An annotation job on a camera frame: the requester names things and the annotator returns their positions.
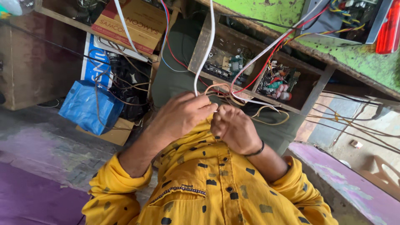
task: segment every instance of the dark green pants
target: dark green pants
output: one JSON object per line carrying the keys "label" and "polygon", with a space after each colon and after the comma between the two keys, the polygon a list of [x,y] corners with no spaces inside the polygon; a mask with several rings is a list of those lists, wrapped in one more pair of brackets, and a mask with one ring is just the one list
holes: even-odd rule
{"label": "dark green pants", "polygon": [[[185,61],[187,63],[190,62],[201,28],[202,24],[193,20],[178,20],[172,26],[168,39],[172,53],[179,61],[183,63],[185,63]],[[164,49],[163,57],[166,63],[174,70],[187,70],[174,60],[168,47]],[[193,90],[194,76],[195,74],[192,72],[175,72],[161,60],[160,67],[152,85],[154,106],[160,108],[172,96],[187,90]],[[210,80],[205,78],[202,78],[202,80],[207,84],[212,83]],[[206,88],[207,87],[201,82],[197,83],[197,89],[199,92],[204,92]],[[211,96],[210,100],[218,104],[221,103],[220,99],[216,96]],[[254,115],[259,107],[261,106],[247,103],[242,107],[242,110],[248,115]],[[281,125],[269,126],[259,122],[254,122],[254,126],[256,127],[260,138],[279,155],[282,155],[289,144],[294,140],[297,130],[305,119],[305,116],[294,112],[289,112],[289,115],[289,120]],[[280,115],[276,111],[272,111],[268,108],[263,109],[258,117],[259,120],[267,123],[277,123],[285,118],[286,115]]]}

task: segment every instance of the blue plastic bag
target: blue plastic bag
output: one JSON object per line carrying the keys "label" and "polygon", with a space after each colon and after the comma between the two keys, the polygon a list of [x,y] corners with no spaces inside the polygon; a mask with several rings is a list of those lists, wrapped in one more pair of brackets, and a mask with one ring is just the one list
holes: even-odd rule
{"label": "blue plastic bag", "polygon": [[[108,91],[100,88],[97,88],[97,96],[100,120],[104,125],[112,128],[124,104]],[[110,130],[104,127],[97,118],[94,83],[88,80],[75,81],[58,114],[95,135],[102,135]]]}

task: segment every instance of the shirt sleeve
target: shirt sleeve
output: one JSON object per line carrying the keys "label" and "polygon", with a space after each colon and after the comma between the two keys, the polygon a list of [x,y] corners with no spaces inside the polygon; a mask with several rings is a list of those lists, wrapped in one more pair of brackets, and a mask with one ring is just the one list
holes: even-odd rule
{"label": "shirt sleeve", "polygon": [[93,176],[89,184],[92,198],[82,209],[87,224],[125,225],[135,220],[140,213],[140,205],[133,193],[147,186],[152,176],[149,168],[142,177],[131,178],[121,167],[116,153]]}
{"label": "shirt sleeve", "polygon": [[332,217],[330,207],[320,192],[308,181],[302,172],[302,164],[292,156],[284,157],[290,169],[271,187],[289,199],[311,224],[338,224]]}

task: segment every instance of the person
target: person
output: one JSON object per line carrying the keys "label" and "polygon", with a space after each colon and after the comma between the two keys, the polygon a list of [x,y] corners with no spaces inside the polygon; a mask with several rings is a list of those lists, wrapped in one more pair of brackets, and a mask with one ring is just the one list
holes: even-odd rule
{"label": "person", "polygon": [[[190,58],[200,29],[176,22],[169,35],[171,49],[182,52],[176,57]],[[184,70],[169,51],[163,54],[169,66]],[[300,161],[280,157],[304,116],[289,112],[276,126],[253,122],[248,115],[260,106],[195,97],[193,81],[192,73],[160,64],[152,97],[161,109],[131,147],[93,176],[93,198],[82,209],[86,224],[338,224]],[[273,110],[259,117],[284,118]],[[135,191],[150,182],[152,167],[158,185],[140,210]]]}

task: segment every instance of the black wristband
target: black wristband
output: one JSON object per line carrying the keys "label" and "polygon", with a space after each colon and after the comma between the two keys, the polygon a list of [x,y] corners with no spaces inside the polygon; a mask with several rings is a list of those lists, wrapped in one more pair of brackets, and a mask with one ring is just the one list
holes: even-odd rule
{"label": "black wristband", "polygon": [[244,156],[245,156],[245,157],[249,157],[249,156],[253,156],[253,155],[258,155],[258,154],[260,154],[260,153],[262,152],[262,150],[264,150],[264,141],[261,140],[261,142],[262,142],[262,147],[261,147],[260,150],[254,152],[254,153],[248,154],[248,155],[244,155]]}

